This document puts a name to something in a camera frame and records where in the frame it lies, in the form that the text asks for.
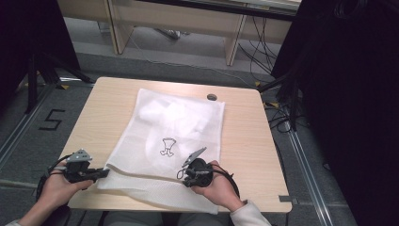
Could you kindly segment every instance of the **forearm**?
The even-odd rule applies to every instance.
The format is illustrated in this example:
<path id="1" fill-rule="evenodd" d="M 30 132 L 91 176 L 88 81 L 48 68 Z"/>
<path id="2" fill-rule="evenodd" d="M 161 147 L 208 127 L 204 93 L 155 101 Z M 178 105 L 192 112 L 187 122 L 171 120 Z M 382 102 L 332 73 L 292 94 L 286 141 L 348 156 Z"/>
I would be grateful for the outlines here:
<path id="1" fill-rule="evenodd" d="M 40 226 L 54 210 L 55 208 L 48 204 L 36 202 L 18 223 L 22 226 Z"/>

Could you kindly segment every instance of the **white sleeve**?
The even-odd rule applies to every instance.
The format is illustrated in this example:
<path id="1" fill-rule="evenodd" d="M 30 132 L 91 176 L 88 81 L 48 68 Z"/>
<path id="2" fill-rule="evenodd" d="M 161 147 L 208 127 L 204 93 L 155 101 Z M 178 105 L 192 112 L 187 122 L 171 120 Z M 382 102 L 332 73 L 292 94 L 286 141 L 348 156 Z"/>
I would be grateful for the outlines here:
<path id="1" fill-rule="evenodd" d="M 235 226 L 271 226 L 252 201 L 247 201 L 246 205 L 230 213 L 230 216 Z"/>
<path id="2" fill-rule="evenodd" d="M 18 223 L 18 219 L 6 224 L 6 226 L 21 226 L 21 224 Z"/>

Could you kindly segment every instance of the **drawing on bag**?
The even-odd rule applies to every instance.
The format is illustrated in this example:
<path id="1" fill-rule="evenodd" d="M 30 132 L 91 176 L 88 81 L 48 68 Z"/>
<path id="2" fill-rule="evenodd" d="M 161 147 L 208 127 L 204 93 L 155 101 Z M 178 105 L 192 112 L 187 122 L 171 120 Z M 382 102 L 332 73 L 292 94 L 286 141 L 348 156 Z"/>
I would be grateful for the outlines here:
<path id="1" fill-rule="evenodd" d="M 173 144 L 176 143 L 176 140 L 174 138 L 163 138 L 162 141 L 164 141 L 165 144 L 165 149 L 161 151 L 161 155 L 168 155 L 169 157 L 172 157 L 174 153 L 171 151 Z"/>

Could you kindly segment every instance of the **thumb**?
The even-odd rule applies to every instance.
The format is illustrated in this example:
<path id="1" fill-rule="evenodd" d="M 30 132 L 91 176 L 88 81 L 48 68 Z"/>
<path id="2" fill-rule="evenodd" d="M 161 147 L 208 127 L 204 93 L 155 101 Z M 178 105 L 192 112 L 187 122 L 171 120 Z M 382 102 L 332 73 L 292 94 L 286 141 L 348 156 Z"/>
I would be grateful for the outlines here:
<path id="1" fill-rule="evenodd" d="M 90 187 L 91 185 L 93 185 L 93 181 L 91 180 L 87 180 L 87 181 L 83 181 L 83 182 L 77 182 L 75 183 L 75 187 L 76 190 L 83 190 L 83 189 L 87 189 L 88 187 Z"/>
<path id="2" fill-rule="evenodd" d="M 200 186 L 191 186 L 191 190 L 193 190 L 196 194 L 203 195 L 205 187 Z"/>

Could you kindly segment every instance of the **white cloth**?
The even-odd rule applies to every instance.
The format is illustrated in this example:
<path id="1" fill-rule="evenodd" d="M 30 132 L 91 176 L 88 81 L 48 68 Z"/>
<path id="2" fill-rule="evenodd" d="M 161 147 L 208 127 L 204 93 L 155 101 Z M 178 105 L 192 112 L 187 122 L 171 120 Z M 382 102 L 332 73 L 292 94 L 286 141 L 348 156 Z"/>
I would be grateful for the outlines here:
<path id="1" fill-rule="evenodd" d="M 217 206 L 176 178 L 182 163 L 206 147 L 200 158 L 219 160 L 224 103 L 140 89 L 136 107 L 106 162 L 111 169 L 99 189 L 119 189 L 164 206 L 216 213 Z"/>

